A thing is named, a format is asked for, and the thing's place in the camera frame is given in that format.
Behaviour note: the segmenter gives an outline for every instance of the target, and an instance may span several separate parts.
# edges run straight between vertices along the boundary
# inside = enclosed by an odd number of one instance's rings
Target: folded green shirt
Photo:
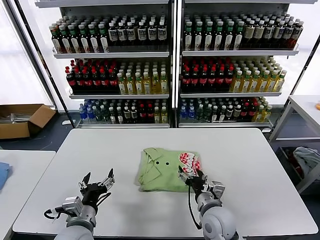
[[[200,170],[199,154],[188,151],[170,151],[146,148],[141,152],[138,181],[141,191],[187,192],[188,186],[179,178],[178,166],[191,176]]]

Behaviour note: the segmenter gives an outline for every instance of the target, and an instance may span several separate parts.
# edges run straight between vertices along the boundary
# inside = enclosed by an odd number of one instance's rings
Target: table leg
[[[293,107],[291,106],[291,102],[287,105],[287,107],[285,108],[283,114],[281,115],[279,121],[276,123],[275,128],[273,129],[270,137],[269,137],[269,144],[273,141],[275,141],[278,137],[278,135],[280,134],[282,128],[284,127],[284,125],[286,124],[286,122],[288,121],[290,115],[292,114],[292,112],[294,111]]]

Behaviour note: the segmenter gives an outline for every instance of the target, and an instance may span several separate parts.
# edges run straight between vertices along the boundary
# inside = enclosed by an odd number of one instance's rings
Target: fabric
[[[4,187],[8,173],[10,170],[10,165],[8,163],[0,162],[0,190]]]
[[[138,173],[140,190],[187,192],[188,186],[179,178],[179,166],[185,173],[197,176],[197,169],[201,169],[199,154],[163,148],[144,149]]]
[[[316,149],[300,146],[293,151],[293,155],[301,166],[304,176],[308,175],[308,173],[320,163],[320,154]]]

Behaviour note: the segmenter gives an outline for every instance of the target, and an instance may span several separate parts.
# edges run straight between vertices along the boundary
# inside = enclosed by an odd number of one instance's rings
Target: cable
[[[190,203],[190,188],[191,188],[191,186],[189,185],[189,188],[188,188],[188,205],[189,205],[189,211],[190,211],[192,220],[193,220],[196,228],[197,228],[198,230],[200,230],[202,227],[197,223],[197,221],[196,221],[196,219],[195,219],[195,216],[194,216],[194,213],[192,212],[192,208],[191,208],[191,203]]]

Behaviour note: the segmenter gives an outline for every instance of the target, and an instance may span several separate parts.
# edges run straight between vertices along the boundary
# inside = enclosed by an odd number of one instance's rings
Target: robotic arm
[[[203,230],[206,240],[243,240],[236,232],[236,222],[232,213],[222,206],[221,197],[225,186],[221,182],[208,182],[208,176],[198,170],[198,176],[190,176],[179,166],[179,177],[189,186],[188,204],[195,226]],[[190,204],[190,189],[195,193],[195,201],[200,212],[200,224],[193,215]]]
[[[90,175],[89,172],[82,182],[79,182],[82,200],[78,196],[67,197],[62,206],[44,212],[48,219],[58,219],[61,214],[68,215],[66,228],[55,240],[94,240],[98,206],[111,195],[108,190],[114,185],[115,178],[113,169],[101,182],[89,183]]]

